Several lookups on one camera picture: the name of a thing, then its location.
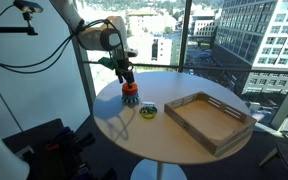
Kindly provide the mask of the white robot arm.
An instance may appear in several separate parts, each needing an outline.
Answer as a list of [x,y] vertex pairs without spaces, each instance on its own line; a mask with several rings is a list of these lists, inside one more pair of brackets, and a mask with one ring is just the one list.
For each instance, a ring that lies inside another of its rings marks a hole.
[[79,44],[86,50],[108,51],[119,82],[126,80],[129,87],[135,82],[130,57],[136,57],[138,51],[127,43],[127,30],[120,16],[108,16],[106,19],[86,23],[79,15],[73,0],[49,0],[62,19],[66,22]]

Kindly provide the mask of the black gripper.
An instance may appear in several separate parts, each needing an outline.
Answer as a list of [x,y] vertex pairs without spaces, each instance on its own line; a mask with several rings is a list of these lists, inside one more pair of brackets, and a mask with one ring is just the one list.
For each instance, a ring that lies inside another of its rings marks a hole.
[[114,54],[113,59],[115,60],[115,73],[118,75],[119,83],[123,83],[122,74],[127,71],[125,79],[128,84],[132,84],[134,82],[134,75],[131,71],[132,65],[130,64],[129,57],[125,54]]

